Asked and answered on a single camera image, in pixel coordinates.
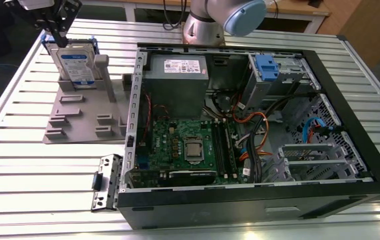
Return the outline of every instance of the motherboard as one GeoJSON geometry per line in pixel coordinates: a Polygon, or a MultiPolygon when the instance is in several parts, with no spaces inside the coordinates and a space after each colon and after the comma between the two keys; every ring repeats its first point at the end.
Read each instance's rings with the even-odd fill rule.
{"type": "Polygon", "coordinates": [[[137,156],[135,184],[147,188],[243,183],[235,157],[235,127],[225,119],[153,121],[149,152],[137,156]]]}

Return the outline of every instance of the ram slot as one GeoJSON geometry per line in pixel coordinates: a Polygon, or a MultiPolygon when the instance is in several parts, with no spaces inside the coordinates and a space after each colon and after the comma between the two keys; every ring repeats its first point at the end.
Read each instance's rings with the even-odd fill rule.
{"type": "Polygon", "coordinates": [[[224,169],[224,162],[223,162],[223,149],[221,149],[221,131],[219,128],[219,123],[213,123],[211,125],[211,129],[212,129],[212,145],[213,145],[213,150],[215,150],[215,159],[216,159],[216,170],[219,175],[223,177],[224,173],[225,173],[225,169],[224,169]]]}
{"type": "Polygon", "coordinates": [[[228,148],[228,136],[224,128],[224,123],[215,123],[213,128],[216,132],[216,140],[215,145],[220,151],[220,158],[216,159],[217,164],[221,164],[221,168],[224,170],[224,178],[228,176],[233,176],[232,164],[231,164],[231,153],[228,148]]]}

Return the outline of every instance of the hard drive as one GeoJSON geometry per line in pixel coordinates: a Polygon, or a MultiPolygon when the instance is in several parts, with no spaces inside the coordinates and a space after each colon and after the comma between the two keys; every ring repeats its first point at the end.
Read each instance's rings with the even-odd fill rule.
{"type": "Polygon", "coordinates": [[[101,79],[95,67],[95,56],[100,54],[97,40],[69,39],[64,48],[57,46],[53,39],[41,42],[52,56],[61,79],[72,81],[76,89],[96,88],[95,80],[101,79]]]}

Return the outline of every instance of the power supply label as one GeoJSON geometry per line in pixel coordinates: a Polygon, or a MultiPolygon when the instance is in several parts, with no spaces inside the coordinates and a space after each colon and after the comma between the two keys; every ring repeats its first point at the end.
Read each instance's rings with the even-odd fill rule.
{"type": "Polygon", "coordinates": [[[179,74],[200,74],[201,67],[197,60],[167,59],[164,61],[164,72],[179,74]]]}
{"type": "Polygon", "coordinates": [[[61,55],[64,68],[73,84],[91,85],[95,83],[92,69],[87,66],[88,56],[83,54],[61,55]]]}

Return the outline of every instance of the blue drive bay latch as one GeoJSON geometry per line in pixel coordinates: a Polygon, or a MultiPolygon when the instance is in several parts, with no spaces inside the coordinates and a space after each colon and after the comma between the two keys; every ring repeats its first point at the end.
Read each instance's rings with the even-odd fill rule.
{"type": "Polygon", "coordinates": [[[261,80],[273,82],[279,76],[279,66],[271,55],[255,55],[255,65],[261,75],[261,80]]]}

